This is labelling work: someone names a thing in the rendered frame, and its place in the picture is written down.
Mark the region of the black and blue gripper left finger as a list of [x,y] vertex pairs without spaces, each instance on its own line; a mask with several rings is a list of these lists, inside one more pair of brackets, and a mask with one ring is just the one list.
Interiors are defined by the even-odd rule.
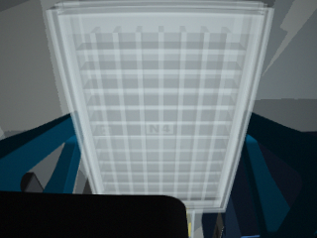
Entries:
[[81,153],[70,113],[0,140],[0,190],[21,191],[22,176],[63,143],[43,192],[73,193]]

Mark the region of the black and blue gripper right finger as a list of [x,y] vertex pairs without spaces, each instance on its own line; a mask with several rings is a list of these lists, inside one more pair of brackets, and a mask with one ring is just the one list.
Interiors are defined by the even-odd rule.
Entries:
[[[256,140],[300,174],[302,189],[291,208],[270,175]],[[317,137],[252,112],[241,155],[260,238],[315,238]]]

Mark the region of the blue bin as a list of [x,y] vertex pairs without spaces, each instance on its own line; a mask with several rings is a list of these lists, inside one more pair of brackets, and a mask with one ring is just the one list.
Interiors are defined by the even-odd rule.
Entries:
[[[270,150],[258,143],[270,175],[291,208],[302,188],[302,178]],[[260,238],[242,156],[225,213],[202,213],[204,238]]]

